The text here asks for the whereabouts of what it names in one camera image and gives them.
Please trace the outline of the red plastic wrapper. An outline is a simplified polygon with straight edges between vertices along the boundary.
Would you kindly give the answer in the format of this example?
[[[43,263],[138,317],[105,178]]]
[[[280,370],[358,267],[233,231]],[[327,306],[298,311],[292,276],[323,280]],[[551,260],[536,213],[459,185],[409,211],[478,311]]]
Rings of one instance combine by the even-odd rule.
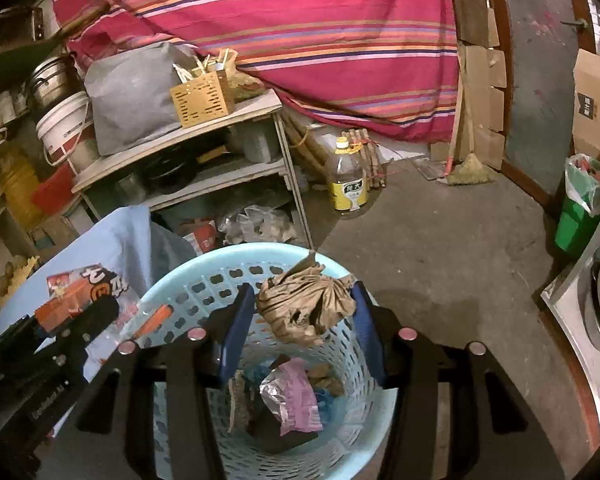
[[[53,342],[33,356],[40,372],[70,363],[92,379],[119,344],[154,332],[174,311],[170,304],[142,307],[125,278],[101,264],[50,275],[46,285],[50,299],[34,317]]]

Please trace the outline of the pink snack wrapper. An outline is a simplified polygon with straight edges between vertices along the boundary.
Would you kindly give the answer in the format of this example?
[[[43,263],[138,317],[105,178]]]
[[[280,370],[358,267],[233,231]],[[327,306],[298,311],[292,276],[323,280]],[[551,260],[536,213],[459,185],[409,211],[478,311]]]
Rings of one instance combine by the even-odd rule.
[[[283,362],[259,386],[265,406],[279,421],[279,434],[310,434],[323,430],[320,410],[313,388],[306,376],[304,361],[293,358]]]

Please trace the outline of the brown paper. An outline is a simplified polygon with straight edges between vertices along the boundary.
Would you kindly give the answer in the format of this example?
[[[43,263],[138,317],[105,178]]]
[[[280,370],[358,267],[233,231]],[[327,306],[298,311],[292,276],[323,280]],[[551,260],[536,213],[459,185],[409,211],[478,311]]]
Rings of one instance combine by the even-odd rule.
[[[257,294],[259,314],[284,344],[319,346],[323,336],[344,318],[354,315],[351,274],[332,278],[316,253],[309,252],[290,270],[262,284]]]

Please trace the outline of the patterned snack bag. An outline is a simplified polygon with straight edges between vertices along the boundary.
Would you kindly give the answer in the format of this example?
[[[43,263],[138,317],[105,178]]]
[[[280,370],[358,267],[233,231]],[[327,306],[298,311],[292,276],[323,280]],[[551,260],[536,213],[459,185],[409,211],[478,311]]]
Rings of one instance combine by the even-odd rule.
[[[228,396],[230,397],[230,418],[228,419],[227,431],[234,434],[236,431],[245,431],[249,425],[249,402],[248,388],[244,372],[236,370],[236,373],[227,383]]]

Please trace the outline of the yellow egg tray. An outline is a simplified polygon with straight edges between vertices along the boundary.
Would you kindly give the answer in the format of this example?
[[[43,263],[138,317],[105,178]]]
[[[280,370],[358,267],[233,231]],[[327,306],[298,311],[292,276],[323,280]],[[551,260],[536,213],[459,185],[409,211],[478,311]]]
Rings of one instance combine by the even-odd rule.
[[[16,255],[5,263],[5,271],[0,276],[0,308],[37,268],[38,256]]]

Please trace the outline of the cardboard box under basket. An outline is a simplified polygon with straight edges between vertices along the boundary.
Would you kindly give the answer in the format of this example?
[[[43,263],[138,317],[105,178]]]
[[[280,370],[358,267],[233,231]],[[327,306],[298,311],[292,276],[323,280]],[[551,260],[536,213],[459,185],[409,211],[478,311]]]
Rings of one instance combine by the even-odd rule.
[[[29,235],[43,259],[53,258],[79,237],[76,229],[63,216],[45,219]]]

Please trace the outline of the blue table cloth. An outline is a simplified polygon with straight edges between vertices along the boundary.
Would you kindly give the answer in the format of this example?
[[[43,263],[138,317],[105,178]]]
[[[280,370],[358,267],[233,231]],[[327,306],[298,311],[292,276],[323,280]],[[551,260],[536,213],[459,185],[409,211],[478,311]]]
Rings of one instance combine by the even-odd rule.
[[[44,437],[140,326],[140,297],[195,255],[129,206],[28,276],[0,314],[0,434]]]

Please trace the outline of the red woven basket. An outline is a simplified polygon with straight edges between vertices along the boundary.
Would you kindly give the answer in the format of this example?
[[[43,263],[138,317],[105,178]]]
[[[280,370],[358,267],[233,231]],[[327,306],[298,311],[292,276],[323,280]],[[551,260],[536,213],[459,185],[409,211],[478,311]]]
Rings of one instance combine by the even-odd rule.
[[[70,165],[64,162],[38,186],[31,197],[32,204],[46,216],[58,214],[74,200],[73,177]]]

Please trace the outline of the light blue laundry basket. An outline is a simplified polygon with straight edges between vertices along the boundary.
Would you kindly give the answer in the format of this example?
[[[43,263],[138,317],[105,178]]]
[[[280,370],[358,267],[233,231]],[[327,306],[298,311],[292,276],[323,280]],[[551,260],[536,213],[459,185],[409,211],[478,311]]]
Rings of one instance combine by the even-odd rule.
[[[248,243],[212,250],[166,274],[126,318],[122,333],[132,336],[158,307],[172,314],[141,347],[168,344],[189,327],[200,325],[216,309],[229,306],[240,285],[260,289],[308,254],[306,248],[276,243]],[[230,431],[230,398],[226,391],[208,392],[216,443],[230,479],[353,479],[372,460],[387,434],[396,394],[380,388],[367,369],[352,320],[345,318],[324,336],[320,346],[283,344],[260,315],[253,317],[242,355],[244,370],[272,363],[284,354],[309,365],[327,363],[344,393],[332,404],[330,421],[318,437],[282,454],[268,454],[243,431]]]

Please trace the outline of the cooking oil jug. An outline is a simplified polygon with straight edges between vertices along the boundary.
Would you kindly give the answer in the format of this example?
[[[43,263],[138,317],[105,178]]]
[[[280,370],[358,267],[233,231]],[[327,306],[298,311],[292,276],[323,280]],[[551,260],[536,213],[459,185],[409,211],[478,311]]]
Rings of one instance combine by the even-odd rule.
[[[42,211],[32,203],[40,181],[25,151],[7,140],[7,128],[0,129],[0,187],[7,206],[26,231],[36,228],[44,219]]]

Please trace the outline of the white plastic bucket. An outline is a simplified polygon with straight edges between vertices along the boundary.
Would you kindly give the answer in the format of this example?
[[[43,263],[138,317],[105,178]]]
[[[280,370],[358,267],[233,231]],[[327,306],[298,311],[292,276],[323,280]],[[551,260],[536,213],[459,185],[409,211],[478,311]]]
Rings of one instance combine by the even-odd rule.
[[[99,159],[92,104],[85,91],[54,106],[36,124],[36,133],[52,167],[68,165],[77,176]]]

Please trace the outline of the grey low shelf cabinet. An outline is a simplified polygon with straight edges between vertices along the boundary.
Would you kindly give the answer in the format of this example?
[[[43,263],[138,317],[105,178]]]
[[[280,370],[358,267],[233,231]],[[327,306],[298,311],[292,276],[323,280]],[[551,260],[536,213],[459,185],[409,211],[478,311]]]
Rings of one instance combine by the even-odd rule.
[[[265,91],[254,99],[242,102],[226,117],[189,128],[179,128],[159,139],[129,148],[121,153],[104,156],[93,162],[73,180],[72,192],[81,195],[97,218],[105,217],[120,202],[114,197],[114,181],[131,171],[140,170],[148,158],[166,154],[176,148],[183,156],[183,168],[189,180],[171,193],[150,192],[144,204],[157,212],[186,200],[219,192],[226,188],[259,179],[280,177],[292,197],[291,219],[298,233],[298,243],[313,248],[314,243],[304,209],[302,192],[294,172],[290,147],[283,125],[282,102],[275,91]],[[238,134],[245,142],[257,133],[273,130],[278,152],[265,162],[252,162],[245,154],[212,154],[201,149],[200,140],[227,131]]]

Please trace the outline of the steel cooking pot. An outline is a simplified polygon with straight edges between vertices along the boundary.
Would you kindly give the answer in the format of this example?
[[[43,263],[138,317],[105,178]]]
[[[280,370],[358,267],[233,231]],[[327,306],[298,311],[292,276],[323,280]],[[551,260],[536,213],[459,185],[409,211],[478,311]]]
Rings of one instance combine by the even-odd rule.
[[[46,58],[27,80],[26,89],[32,110],[46,113],[84,87],[74,57],[62,54]]]

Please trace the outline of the yellow chopstick holder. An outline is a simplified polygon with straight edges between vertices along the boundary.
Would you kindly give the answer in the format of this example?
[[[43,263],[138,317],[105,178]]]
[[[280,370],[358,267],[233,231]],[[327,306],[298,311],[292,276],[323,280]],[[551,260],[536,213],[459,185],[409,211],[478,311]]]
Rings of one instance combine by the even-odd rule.
[[[235,109],[226,72],[230,50],[207,55],[203,61],[196,58],[195,62],[193,68],[172,64],[181,83],[170,89],[170,95],[183,128],[227,117]]]

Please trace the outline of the striped red curtain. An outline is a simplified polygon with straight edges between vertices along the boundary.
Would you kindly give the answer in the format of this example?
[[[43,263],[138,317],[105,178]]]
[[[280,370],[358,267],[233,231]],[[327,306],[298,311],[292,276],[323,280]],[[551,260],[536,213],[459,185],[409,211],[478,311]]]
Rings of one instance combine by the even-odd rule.
[[[82,65],[169,41],[237,66],[299,113],[387,138],[449,140],[457,92],[452,0],[52,0]]]

